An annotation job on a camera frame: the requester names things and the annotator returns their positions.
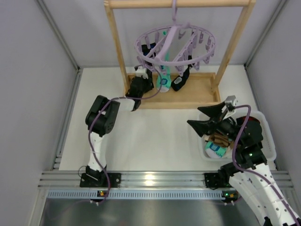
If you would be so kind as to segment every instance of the wooden base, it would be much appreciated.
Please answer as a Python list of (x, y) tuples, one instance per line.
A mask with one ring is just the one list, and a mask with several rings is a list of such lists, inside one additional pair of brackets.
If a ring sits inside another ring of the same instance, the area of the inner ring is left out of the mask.
[[(131, 79), (133, 73), (127, 74)], [(178, 74), (172, 73), (171, 80)], [(153, 82), (156, 85), (158, 75), (153, 73)], [(179, 90), (172, 88), (166, 93), (159, 93), (155, 97), (143, 100), (139, 109), (196, 109), (200, 106), (216, 105), (221, 102), (220, 93), (217, 89), (212, 92), (215, 73), (191, 73), (186, 84)], [(157, 92), (157, 89), (149, 91), (143, 97), (149, 97)]]

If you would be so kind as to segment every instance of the black wire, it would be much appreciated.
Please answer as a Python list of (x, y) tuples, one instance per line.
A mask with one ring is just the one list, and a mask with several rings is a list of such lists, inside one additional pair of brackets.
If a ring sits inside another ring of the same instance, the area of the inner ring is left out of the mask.
[(80, 168), (79, 168), (79, 170), (77, 171), (77, 174), (78, 174), (78, 176), (81, 178), (81, 176), (80, 176), (80, 174), (79, 174), (79, 171), (80, 171), (80, 169), (81, 168), (83, 168), (83, 167), (87, 167), (87, 166), (81, 166)]

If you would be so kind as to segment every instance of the table surface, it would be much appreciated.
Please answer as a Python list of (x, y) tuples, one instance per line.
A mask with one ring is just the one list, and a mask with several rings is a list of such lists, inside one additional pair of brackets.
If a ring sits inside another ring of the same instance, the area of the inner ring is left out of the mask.
[[(203, 66), (201, 72), (217, 72), (218, 66)], [(236, 95), (239, 104), (257, 110), (242, 65), (227, 67), (219, 85), (221, 100)], [(90, 157), (86, 115), (97, 95), (108, 98), (123, 95), (120, 69), (85, 68), (79, 85), (71, 122), (63, 149), (60, 170), (78, 170)], [(137, 110), (119, 112), (113, 131), (104, 139), (108, 170), (189, 171), (217, 170), (225, 161), (202, 159), (198, 136), (186, 122), (197, 119), (197, 109)], [(271, 170), (274, 163), (269, 163)]]

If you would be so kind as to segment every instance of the hanging hook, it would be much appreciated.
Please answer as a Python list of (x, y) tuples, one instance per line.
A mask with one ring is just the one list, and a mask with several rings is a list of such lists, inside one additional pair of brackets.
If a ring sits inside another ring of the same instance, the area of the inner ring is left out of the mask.
[(173, 22), (175, 24), (176, 22), (176, 16), (177, 16), (177, 11), (178, 11), (178, 8), (176, 7), (176, 3), (177, 3), (177, 0), (173, 0), (173, 5), (172, 5), (172, 9), (173, 9)]

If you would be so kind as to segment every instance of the white container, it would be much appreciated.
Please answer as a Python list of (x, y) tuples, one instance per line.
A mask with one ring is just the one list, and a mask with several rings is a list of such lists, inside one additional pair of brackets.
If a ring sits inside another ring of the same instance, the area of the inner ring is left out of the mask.
[[(247, 114), (247, 109), (237, 109), (236, 113), (232, 116), (232, 118), (237, 119), (237, 118), (246, 116), (246, 114)], [(275, 144), (274, 144), (274, 140), (273, 140), (271, 131), (269, 129), (269, 124), (268, 124), (267, 120), (265, 119), (263, 113), (261, 113), (259, 111), (251, 110), (250, 116), (252, 116), (260, 121), (260, 125), (262, 127), (262, 136), (263, 136), (263, 140), (261, 142), (262, 143), (262, 152), (268, 161), (274, 161), (276, 159)], [(209, 119), (208, 116), (203, 113), (201, 113), (198, 117), (198, 120), (201, 120), (201, 121), (208, 120), (208, 119)], [(201, 153), (202, 158), (205, 159), (206, 161), (219, 161), (219, 162), (232, 161), (231, 155), (229, 157), (220, 158), (220, 159), (210, 158), (205, 151), (205, 145), (206, 145), (206, 141), (204, 140), (204, 136), (198, 137), (198, 146), (200, 149), (200, 153)]]

